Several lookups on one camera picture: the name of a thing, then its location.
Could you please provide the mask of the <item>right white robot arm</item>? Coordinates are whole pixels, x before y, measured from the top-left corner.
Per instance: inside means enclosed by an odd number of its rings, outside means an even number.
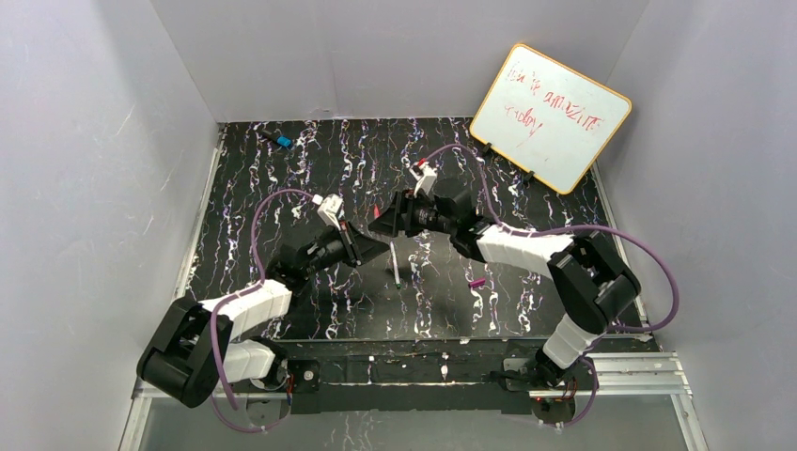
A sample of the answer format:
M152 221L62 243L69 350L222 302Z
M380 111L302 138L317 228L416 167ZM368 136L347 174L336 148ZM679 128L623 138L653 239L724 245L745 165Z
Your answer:
M396 192L368 228L389 237L444 233L463 257L506 264L550 279L565 314L525 367L528 379L550 385L564 377L641 291L631 269L597 234L513 235L479 214L469 194Z

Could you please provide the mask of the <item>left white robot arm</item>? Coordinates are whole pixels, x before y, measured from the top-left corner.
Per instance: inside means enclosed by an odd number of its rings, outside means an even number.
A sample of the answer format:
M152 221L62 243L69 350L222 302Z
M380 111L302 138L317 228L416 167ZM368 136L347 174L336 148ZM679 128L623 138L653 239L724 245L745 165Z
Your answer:
M309 243L284 245L269 261L265 278L226 296L198 301L174 300L145 347L136 375L195 408L217 388L273 377L285 354L263 339L245 334L271 319L285 316L292 297L316 273L338 264L356 268L389 252L350 222L328 225Z

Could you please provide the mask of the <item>magenta pen cap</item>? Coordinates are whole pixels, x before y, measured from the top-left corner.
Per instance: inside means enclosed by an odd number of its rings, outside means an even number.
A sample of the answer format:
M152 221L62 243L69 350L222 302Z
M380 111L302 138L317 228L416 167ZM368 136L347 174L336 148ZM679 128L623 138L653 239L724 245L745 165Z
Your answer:
M476 279L474 281L469 282L468 283L468 287L470 289L480 288L480 287L483 287L485 285L485 283L486 283L486 279L485 278L479 278L479 279Z

